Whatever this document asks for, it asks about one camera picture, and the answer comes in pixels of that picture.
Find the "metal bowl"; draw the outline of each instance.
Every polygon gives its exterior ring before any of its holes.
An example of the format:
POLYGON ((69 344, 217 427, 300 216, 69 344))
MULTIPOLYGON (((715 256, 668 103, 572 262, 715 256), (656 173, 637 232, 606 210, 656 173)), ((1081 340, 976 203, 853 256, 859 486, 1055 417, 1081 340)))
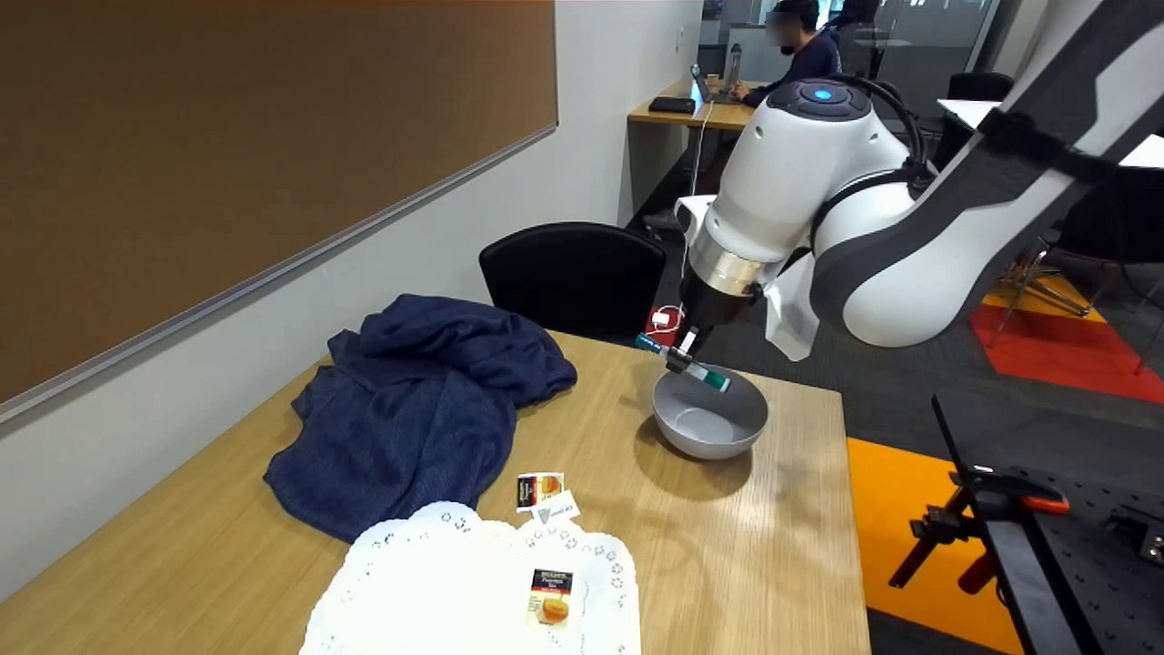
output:
POLYGON ((692 457, 733 457, 755 444, 766 399, 750 380, 725 374, 730 380, 725 392, 677 372, 656 383, 656 422, 677 451, 692 457))

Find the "navy blue towel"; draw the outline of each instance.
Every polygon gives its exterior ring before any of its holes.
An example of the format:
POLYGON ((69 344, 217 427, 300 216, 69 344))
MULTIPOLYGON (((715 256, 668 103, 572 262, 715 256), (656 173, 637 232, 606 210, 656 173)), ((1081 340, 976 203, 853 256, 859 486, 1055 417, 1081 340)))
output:
POLYGON ((459 297, 400 296, 328 344, 334 365, 294 399, 300 432, 264 484, 344 542, 437 497, 477 506, 510 457, 515 409, 576 385, 539 324, 459 297))

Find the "brown wall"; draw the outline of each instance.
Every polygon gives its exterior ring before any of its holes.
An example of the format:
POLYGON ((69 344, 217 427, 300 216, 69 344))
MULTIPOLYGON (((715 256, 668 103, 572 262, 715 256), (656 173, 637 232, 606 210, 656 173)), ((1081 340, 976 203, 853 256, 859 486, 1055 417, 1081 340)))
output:
POLYGON ((551 124, 551 0, 3 5, 0 399, 551 124))

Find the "person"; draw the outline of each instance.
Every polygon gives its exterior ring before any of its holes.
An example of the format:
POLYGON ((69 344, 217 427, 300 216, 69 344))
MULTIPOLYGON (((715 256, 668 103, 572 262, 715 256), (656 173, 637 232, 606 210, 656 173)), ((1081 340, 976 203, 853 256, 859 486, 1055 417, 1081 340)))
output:
POLYGON ((793 65, 766 87, 733 84, 739 103, 761 106, 779 84, 839 72, 834 29, 813 29, 819 0, 782 0, 764 23, 776 29, 779 52, 793 53, 793 65))

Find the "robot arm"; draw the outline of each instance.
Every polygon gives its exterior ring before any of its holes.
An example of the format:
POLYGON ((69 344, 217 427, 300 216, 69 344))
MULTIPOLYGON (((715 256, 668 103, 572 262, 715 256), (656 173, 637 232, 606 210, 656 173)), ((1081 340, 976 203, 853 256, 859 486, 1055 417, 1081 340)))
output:
POLYGON ((864 344, 942 336, 989 272, 1082 190, 1073 161, 1120 161, 1164 124, 1164 5, 1055 0, 1011 119, 976 135, 920 193, 910 150, 839 80, 779 87, 742 130, 725 184, 692 210, 685 309, 692 330, 766 297, 766 341, 810 354, 819 320, 864 344))

